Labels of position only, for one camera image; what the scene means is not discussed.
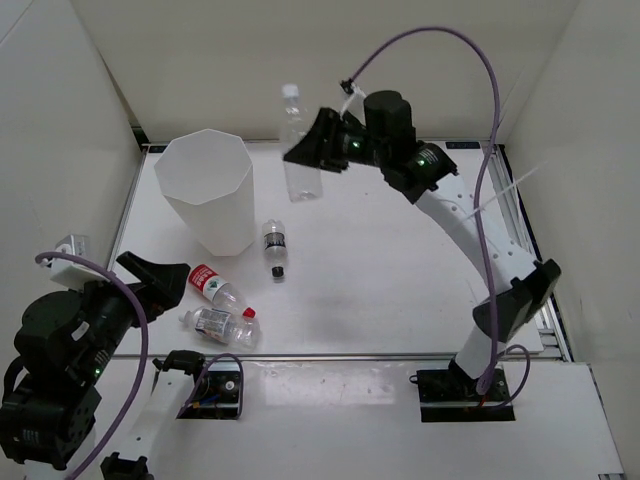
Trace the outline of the clear unlabelled plastic bottle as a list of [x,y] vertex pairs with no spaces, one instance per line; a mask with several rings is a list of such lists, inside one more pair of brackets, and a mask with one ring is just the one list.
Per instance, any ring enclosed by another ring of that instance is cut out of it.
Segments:
[[320,171],[306,164],[304,147],[298,147],[309,128],[308,113],[301,100],[299,87],[294,83],[284,84],[281,94],[284,117],[280,146],[289,200],[302,202],[319,199],[323,195]]

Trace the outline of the black label plastic bottle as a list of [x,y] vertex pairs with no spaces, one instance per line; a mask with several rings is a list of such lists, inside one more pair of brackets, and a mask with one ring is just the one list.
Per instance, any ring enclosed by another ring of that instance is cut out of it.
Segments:
[[286,231],[279,220],[269,219],[262,227],[264,257],[275,281],[285,278],[285,267],[288,261]]

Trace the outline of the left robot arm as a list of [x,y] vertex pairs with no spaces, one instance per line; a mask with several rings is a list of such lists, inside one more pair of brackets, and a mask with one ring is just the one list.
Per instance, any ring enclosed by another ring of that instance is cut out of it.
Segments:
[[[22,315],[14,338],[18,356],[4,376],[1,448],[23,466],[48,466],[51,479],[77,479],[138,395],[149,353],[149,326],[180,304],[190,268],[125,252],[117,261],[136,279],[126,284],[114,272],[64,251],[43,252],[35,260],[62,288],[33,301]],[[102,439],[89,447],[101,402],[97,384],[131,329],[140,332],[133,385]]]

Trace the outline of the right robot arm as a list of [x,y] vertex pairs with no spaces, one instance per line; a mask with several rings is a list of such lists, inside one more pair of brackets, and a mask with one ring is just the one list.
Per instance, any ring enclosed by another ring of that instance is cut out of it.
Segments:
[[495,227],[474,202],[455,162],[438,145],[420,141],[410,104],[396,91],[364,100],[363,121],[323,107],[309,127],[285,144],[287,163],[341,173],[350,164],[376,167],[385,182],[435,221],[481,275],[489,295],[473,312],[474,327],[450,363],[449,387],[460,399],[485,394],[497,360],[523,325],[544,306],[560,278]]

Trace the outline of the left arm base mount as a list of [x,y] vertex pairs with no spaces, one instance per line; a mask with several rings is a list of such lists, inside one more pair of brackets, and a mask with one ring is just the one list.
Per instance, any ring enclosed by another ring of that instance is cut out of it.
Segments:
[[214,363],[204,375],[189,406],[178,415],[181,420],[238,420],[244,377],[231,361]]

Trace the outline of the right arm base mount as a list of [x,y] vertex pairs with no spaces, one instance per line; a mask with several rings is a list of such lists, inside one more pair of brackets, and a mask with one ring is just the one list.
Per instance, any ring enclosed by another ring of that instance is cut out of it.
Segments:
[[497,368],[491,387],[479,395],[458,383],[448,369],[418,370],[409,377],[418,389],[422,423],[512,422],[516,420],[504,370]]

